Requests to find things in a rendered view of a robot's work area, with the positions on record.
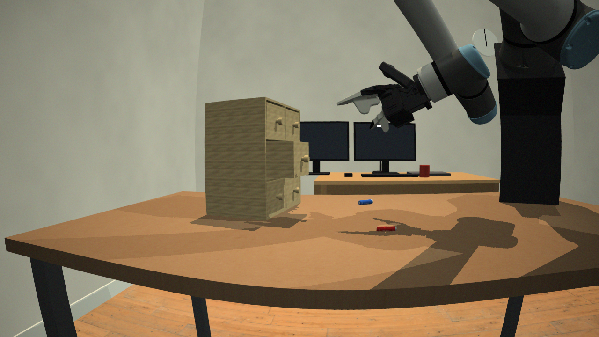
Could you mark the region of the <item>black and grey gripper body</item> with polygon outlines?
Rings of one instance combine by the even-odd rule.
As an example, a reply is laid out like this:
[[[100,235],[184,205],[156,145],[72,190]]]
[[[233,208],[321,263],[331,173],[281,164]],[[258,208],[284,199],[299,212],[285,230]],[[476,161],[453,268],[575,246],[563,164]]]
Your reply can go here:
[[[408,89],[398,84],[389,85],[390,89],[378,96],[385,118],[397,128],[414,121],[412,113],[425,107],[432,108],[431,99],[427,97],[418,74],[413,75],[413,80],[414,84]]]

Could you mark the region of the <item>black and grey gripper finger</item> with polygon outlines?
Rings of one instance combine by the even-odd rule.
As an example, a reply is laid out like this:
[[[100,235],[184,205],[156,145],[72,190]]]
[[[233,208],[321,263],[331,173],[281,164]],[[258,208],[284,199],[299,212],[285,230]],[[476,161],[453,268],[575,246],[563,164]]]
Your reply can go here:
[[[344,105],[353,102],[361,114],[368,114],[372,105],[377,105],[380,103],[378,96],[382,96],[382,94],[389,89],[389,85],[370,86],[341,100],[337,103],[337,105]]]
[[[377,117],[372,120],[372,124],[370,125],[370,130],[373,129],[374,127],[380,125],[383,132],[388,132],[388,129],[389,129],[388,122],[389,121],[387,120],[387,118],[384,117],[383,111],[381,111],[381,113],[377,114]]]

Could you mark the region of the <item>brown wooden chest of drawers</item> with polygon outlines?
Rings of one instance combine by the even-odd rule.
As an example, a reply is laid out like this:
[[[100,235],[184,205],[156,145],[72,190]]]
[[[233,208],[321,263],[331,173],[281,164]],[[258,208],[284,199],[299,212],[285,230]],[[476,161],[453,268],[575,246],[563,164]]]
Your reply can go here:
[[[266,137],[267,102],[285,109],[285,138]],[[299,113],[299,140],[286,139],[286,109]],[[267,97],[205,103],[207,215],[268,220],[266,139],[301,141],[301,111]]]

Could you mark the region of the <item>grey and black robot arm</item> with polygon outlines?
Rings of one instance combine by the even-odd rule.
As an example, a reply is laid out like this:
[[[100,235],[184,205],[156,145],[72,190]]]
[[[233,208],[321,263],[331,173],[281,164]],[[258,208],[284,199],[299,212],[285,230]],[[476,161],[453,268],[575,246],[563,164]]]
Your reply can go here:
[[[487,80],[489,69],[477,49],[472,44],[457,46],[432,0],[393,1],[433,60],[417,70],[427,97],[435,103],[454,94],[470,121],[492,121],[497,102]],[[555,60],[578,70],[599,54],[599,10],[580,0],[489,1],[500,7],[500,62],[509,71],[541,74]],[[382,62],[379,69],[405,89],[414,84],[392,65]]]

